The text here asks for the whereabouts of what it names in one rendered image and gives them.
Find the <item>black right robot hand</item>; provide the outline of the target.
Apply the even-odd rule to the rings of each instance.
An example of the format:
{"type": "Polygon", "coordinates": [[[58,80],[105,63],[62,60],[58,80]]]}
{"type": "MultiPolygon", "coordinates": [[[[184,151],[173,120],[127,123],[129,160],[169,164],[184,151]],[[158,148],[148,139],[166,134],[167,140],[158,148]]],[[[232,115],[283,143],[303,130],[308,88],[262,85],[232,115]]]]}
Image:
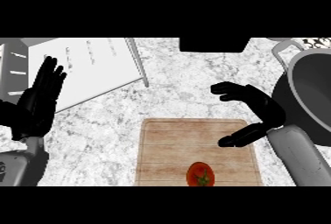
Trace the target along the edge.
{"type": "Polygon", "coordinates": [[[268,135],[268,131],[285,124],[285,111],[272,97],[254,86],[223,81],[212,85],[212,93],[220,101],[244,102],[260,118],[259,123],[235,131],[219,140],[220,147],[244,147],[268,135]]]}

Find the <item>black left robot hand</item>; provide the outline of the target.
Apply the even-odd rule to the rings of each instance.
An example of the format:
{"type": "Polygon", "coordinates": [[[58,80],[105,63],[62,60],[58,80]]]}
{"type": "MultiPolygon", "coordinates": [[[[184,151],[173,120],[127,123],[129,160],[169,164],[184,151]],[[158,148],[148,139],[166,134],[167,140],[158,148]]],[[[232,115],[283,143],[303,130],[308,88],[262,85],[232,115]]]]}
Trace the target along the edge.
{"type": "Polygon", "coordinates": [[[0,100],[0,126],[11,128],[14,141],[43,137],[51,131],[67,76],[58,59],[48,56],[18,103],[0,100]]]}

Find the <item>dark grey pot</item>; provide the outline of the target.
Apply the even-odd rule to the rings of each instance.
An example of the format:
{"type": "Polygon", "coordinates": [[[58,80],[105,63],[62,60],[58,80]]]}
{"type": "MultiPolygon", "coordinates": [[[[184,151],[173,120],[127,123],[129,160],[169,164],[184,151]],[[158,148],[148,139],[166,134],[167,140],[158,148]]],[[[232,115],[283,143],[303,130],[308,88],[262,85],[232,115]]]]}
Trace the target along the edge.
{"type": "Polygon", "coordinates": [[[287,39],[272,53],[284,68],[272,93],[285,111],[284,126],[296,125],[317,145],[331,147],[331,49],[306,50],[287,39]]]}

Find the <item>wooden cutting board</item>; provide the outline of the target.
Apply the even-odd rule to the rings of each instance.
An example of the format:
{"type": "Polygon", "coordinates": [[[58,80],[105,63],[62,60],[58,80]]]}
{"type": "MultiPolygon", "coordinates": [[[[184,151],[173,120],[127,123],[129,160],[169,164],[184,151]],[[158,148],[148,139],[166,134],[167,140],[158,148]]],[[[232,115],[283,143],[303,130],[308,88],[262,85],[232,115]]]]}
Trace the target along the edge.
{"type": "Polygon", "coordinates": [[[222,148],[219,139],[247,126],[243,119],[148,118],[139,134],[136,186],[185,186],[186,172],[204,162],[217,186],[259,186],[254,147],[222,148]]]}

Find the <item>red tomato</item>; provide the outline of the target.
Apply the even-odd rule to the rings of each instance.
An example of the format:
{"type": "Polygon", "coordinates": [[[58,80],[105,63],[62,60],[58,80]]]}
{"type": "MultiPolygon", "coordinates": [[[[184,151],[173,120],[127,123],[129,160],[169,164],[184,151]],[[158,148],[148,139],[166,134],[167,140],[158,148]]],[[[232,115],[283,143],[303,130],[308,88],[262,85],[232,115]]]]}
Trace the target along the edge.
{"type": "Polygon", "coordinates": [[[189,186],[215,186],[215,173],[204,162],[195,162],[186,172],[186,183],[189,186]]]}

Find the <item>grey appliance rack interior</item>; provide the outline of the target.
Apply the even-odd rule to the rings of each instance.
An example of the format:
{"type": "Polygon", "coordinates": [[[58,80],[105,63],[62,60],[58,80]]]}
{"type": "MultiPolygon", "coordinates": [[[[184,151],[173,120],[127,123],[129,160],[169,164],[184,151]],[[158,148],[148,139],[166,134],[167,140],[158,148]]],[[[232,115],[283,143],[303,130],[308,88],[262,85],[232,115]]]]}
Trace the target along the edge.
{"type": "Polygon", "coordinates": [[[46,42],[55,38],[0,38],[0,100],[18,103],[33,87],[48,57],[46,42]]]}

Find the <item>white open appliance door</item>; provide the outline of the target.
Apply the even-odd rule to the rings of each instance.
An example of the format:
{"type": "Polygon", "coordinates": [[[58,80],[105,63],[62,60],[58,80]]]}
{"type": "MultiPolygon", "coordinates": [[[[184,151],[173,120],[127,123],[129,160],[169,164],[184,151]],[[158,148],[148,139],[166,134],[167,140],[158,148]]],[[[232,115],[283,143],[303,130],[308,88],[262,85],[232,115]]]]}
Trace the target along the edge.
{"type": "Polygon", "coordinates": [[[133,38],[53,38],[28,47],[28,86],[46,56],[67,73],[56,112],[99,97],[133,81],[150,86],[133,38]]]}

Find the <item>black box-shaped appliance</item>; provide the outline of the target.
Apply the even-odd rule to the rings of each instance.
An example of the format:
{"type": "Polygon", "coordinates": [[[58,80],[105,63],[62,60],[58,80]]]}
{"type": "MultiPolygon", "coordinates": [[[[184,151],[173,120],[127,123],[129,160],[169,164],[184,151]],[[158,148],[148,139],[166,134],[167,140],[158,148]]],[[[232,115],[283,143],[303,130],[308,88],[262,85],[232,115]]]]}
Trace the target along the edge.
{"type": "Polygon", "coordinates": [[[179,48],[191,53],[241,53],[249,38],[181,38],[179,48]]]}

